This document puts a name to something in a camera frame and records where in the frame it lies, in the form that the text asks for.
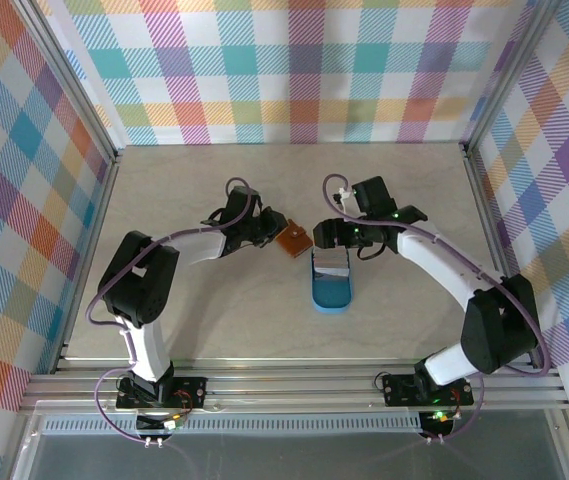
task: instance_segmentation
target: glass panel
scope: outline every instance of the glass panel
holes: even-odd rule
[[[115,435],[43,435],[29,478],[563,478],[542,411],[484,412],[464,435],[426,446],[416,434],[184,434],[145,449]]]

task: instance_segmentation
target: vent grille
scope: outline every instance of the vent grille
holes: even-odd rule
[[[122,430],[127,432],[135,430],[134,415],[126,415],[125,418],[117,418],[116,415],[112,415],[109,418]],[[104,435],[115,432],[99,415],[82,414],[53,415],[48,417],[44,422],[44,427],[42,427],[42,433],[48,435]]]
[[[126,431],[135,428],[135,417],[113,416],[115,424]],[[364,433],[415,432],[421,430],[418,413],[373,414],[194,414],[189,417],[182,433]],[[115,433],[98,415],[59,415],[46,419],[42,433],[46,434],[110,434]]]

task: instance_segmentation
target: colorful checkered backdrop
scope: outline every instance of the colorful checkered backdrop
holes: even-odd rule
[[[480,151],[502,244],[511,267],[533,282],[569,394],[569,1]]]
[[[67,308],[106,161],[0,0],[0,465]]]
[[[132,144],[460,140],[535,3],[40,0]]]

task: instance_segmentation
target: blue container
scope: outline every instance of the blue container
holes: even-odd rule
[[[346,311],[353,299],[350,259],[348,277],[318,274],[313,267],[314,264],[314,253],[311,253],[311,293],[315,309],[320,313],[342,313]]]

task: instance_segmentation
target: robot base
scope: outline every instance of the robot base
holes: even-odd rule
[[[387,407],[463,407],[473,405],[473,392],[470,384],[464,380],[457,380],[446,387],[431,392],[428,398],[420,395],[415,385],[414,375],[384,375],[382,378],[382,391],[384,403]]]
[[[117,387],[119,393],[115,408],[127,410],[157,407],[188,410],[202,408],[206,398],[206,381],[207,378],[205,377],[173,377],[172,384],[169,387],[170,391],[173,392],[172,395],[168,396],[168,399],[161,405],[158,405],[150,398],[149,401],[146,401],[144,395],[140,395],[140,390],[135,388],[131,379],[124,377]]]

